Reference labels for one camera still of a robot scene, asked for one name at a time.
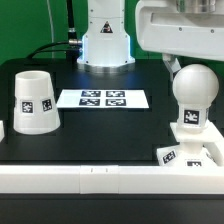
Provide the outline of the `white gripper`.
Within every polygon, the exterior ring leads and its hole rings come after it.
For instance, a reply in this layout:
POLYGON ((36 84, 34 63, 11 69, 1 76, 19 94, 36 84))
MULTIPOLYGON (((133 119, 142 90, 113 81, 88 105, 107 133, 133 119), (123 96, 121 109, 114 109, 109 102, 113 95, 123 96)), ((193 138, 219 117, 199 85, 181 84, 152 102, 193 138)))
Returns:
POLYGON ((135 24, 144 51, 165 53, 170 80, 181 69, 175 55, 224 61, 224 0, 140 0, 135 24))

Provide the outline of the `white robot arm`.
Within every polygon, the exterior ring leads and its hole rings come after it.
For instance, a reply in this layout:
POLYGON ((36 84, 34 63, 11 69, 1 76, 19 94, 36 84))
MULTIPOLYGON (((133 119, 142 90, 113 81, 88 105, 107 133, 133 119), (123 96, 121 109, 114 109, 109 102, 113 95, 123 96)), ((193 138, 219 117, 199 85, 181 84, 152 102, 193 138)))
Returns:
MULTIPOLYGON (((88 0, 81 69, 116 73, 135 62, 124 12, 125 0, 88 0)), ((139 0, 135 28, 141 49, 160 53, 170 73, 180 56, 224 61, 224 0, 139 0)))

